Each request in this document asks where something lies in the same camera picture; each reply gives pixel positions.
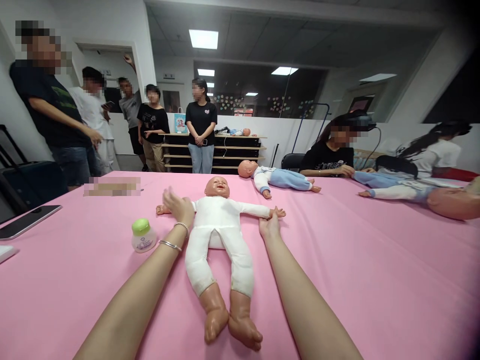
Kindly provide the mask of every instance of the man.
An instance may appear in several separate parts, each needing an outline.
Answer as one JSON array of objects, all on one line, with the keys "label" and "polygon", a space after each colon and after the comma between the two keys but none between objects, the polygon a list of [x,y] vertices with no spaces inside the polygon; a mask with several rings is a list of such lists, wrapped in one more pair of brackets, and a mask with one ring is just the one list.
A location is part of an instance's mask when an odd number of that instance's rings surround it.
[{"label": "man", "polygon": [[[135,64],[132,61],[130,55],[125,54],[123,59],[127,64],[129,64],[135,74],[137,74],[137,69],[135,68]],[[143,163],[143,168],[141,169],[143,172],[147,172],[149,167],[147,166],[147,160],[145,158],[144,147],[140,143],[139,140],[139,120],[137,118],[139,114],[140,105],[142,104],[142,97],[140,95],[140,90],[138,90],[134,94],[134,90],[132,84],[126,77],[119,77],[118,78],[118,86],[120,86],[120,90],[125,95],[122,98],[118,105],[120,106],[121,112],[123,113],[123,117],[128,122],[128,133],[130,135],[130,142],[131,147],[133,148],[133,153],[138,155],[141,162]]]},{"label": "man", "polygon": [[97,130],[103,137],[97,151],[100,158],[102,175],[113,171],[115,160],[114,135],[110,129],[110,116],[108,111],[111,106],[102,104],[100,94],[105,86],[102,73],[93,67],[87,66],[82,71],[83,86],[68,89],[75,100],[76,107],[82,120],[92,129]]},{"label": "man", "polygon": [[10,77],[71,191],[88,183],[90,176],[100,176],[92,143],[100,144],[102,135],[83,124],[74,100],[55,78],[64,55],[55,36],[38,27],[37,21],[17,22],[16,29],[27,60],[16,60],[10,66]]}]

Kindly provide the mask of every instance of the black chair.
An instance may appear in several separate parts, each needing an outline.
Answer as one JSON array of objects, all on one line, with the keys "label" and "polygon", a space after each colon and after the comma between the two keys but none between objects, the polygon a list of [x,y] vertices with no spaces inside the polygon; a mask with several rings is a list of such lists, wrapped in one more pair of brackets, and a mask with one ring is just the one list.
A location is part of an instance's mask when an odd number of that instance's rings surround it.
[{"label": "black chair", "polygon": [[296,171],[298,173],[305,154],[287,154],[281,160],[281,168]]},{"label": "black chair", "polygon": [[411,174],[413,175],[414,179],[416,179],[419,175],[419,169],[417,165],[401,157],[394,157],[388,155],[379,156],[376,158],[375,170],[378,171],[379,167],[384,167],[390,170]]}]

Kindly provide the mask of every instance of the green bottle cap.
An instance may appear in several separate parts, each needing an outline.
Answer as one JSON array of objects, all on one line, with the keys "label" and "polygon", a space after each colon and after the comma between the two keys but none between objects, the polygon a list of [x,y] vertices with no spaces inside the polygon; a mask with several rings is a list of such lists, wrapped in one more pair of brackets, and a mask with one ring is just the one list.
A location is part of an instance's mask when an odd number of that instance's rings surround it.
[{"label": "green bottle cap", "polygon": [[150,230],[150,223],[148,219],[141,218],[132,224],[131,229],[133,231],[133,235],[144,236]]}]

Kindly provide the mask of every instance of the black t-shirt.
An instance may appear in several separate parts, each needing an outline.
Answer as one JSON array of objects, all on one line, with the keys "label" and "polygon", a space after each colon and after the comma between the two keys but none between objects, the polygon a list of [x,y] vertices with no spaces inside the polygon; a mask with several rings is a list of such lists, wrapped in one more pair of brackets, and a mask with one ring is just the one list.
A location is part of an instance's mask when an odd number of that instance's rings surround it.
[{"label": "black t-shirt", "polygon": [[[217,107],[211,102],[200,106],[197,102],[191,102],[186,107],[185,122],[191,122],[196,133],[201,136],[211,123],[217,124]],[[215,132],[212,131],[206,138],[206,145],[213,145],[215,142]],[[195,144],[195,138],[189,135],[190,144]]]},{"label": "black t-shirt", "polygon": [[300,170],[329,170],[342,165],[354,166],[354,148],[341,147],[332,151],[326,143],[319,141],[308,150],[301,161]]},{"label": "black t-shirt", "polygon": [[34,110],[29,103],[30,98],[45,100],[62,113],[78,122],[82,122],[75,101],[67,89],[55,78],[45,72],[42,67],[35,67],[30,61],[17,60],[10,66],[10,77],[16,92],[23,100],[36,129],[46,143],[58,148],[88,148],[92,146],[90,138],[78,129]]},{"label": "black t-shirt", "polygon": [[147,130],[163,130],[165,133],[170,134],[169,118],[164,108],[154,109],[147,104],[141,104],[137,118],[142,122],[140,127],[141,137],[152,144],[163,143],[164,136],[152,133],[146,138],[145,132]]}]

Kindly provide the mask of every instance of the smartphone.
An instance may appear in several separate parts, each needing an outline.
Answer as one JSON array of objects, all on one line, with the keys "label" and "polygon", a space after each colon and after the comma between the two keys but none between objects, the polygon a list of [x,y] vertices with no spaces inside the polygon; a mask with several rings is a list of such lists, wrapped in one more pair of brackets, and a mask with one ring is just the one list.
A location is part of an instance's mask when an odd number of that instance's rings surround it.
[{"label": "smartphone", "polygon": [[26,213],[14,222],[0,228],[0,241],[15,239],[61,208],[62,205],[44,205]]}]

